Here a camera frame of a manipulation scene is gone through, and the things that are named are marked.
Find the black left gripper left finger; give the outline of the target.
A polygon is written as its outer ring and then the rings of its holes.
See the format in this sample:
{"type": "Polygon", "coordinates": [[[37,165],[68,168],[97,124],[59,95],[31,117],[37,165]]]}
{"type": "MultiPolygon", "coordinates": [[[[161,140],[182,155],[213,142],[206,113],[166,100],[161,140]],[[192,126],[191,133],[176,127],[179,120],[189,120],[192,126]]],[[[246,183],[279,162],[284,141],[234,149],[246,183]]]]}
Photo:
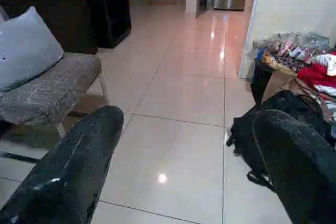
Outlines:
{"type": "Polygon", "coordinates": [[[75,123],[1,209],[1,223],[91,223],[124,113],[104,106],[75,123]]]}

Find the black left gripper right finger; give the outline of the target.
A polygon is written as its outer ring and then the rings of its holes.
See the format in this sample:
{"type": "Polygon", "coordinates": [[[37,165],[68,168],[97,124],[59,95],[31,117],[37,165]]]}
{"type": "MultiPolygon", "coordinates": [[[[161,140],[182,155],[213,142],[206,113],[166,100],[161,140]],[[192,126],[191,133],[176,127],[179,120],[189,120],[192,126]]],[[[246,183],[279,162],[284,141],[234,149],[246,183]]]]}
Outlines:
{"type": "Polygon", "coordinates": [[[254,120],[254,137],[292,223],[335,223],[335,149],[311,126],[278,110],[254,120]]]}

